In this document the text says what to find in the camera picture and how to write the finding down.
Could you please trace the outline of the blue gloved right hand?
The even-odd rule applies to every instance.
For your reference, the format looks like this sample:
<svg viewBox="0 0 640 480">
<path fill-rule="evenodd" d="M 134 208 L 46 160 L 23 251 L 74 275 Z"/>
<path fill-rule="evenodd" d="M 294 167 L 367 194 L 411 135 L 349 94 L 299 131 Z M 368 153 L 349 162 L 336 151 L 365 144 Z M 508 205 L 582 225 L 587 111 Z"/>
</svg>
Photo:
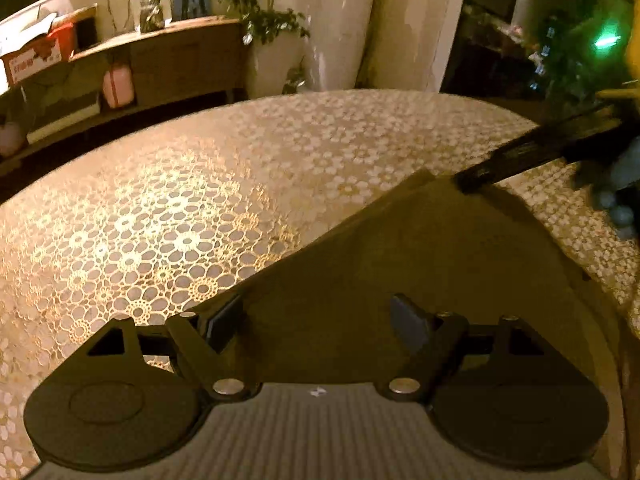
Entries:
<svg viewBox="0 0 640 480">
<path fill-rule="evenodd" d="M 639 138 L 617 138 L 591 151 L 574 173 L 593 210 L 605 212 L 621 240 L 639 239 Z"/>
</svg>

